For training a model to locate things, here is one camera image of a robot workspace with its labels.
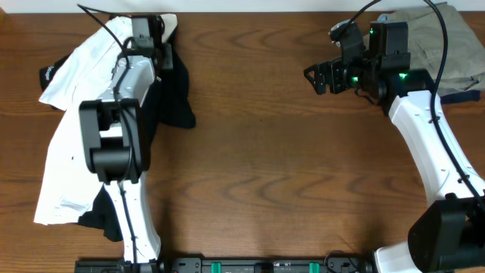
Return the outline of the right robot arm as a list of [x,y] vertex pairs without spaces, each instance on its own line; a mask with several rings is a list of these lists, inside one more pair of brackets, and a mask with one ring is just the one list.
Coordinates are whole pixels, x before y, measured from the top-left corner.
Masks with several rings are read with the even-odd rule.
[[427,210],[402,243],[374,251],[369,272],[452,272],[484,264],[484,181],[455,138],[434,82],[411,67],[408,26],[373,22],[368,38],[354,23],[330,31],[338,58],[305,69],[318,94],[362,91],[401,133],[418,168]]

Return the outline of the white t-shirt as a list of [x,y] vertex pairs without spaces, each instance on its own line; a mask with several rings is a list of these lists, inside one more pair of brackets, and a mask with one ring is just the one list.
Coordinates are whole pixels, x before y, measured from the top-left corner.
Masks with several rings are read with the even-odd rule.
[[37,224],[87,224],[100,228],[114,217],[103,205],[102,185],[88,171],[80,132],[79,105],[95,99],[112,81],[120,48],[115,40],[132,36],[127,17],[109,20],[72,53],[40,70],[41,103],[64,112],[47,151],[42,188],[34,221]]

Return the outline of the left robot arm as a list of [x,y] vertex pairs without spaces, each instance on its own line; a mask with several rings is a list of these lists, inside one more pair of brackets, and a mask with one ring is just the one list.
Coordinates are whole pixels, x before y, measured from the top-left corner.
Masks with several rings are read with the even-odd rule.
[[79,106],[86,165],[113,204],[124,241],[124,267],[155,266],[161,252],[146,192],[151,143],[143,108],[152,102],[149,95],[158,75],[172,69],[172,59],[170,43],[130,37],[110,85]]

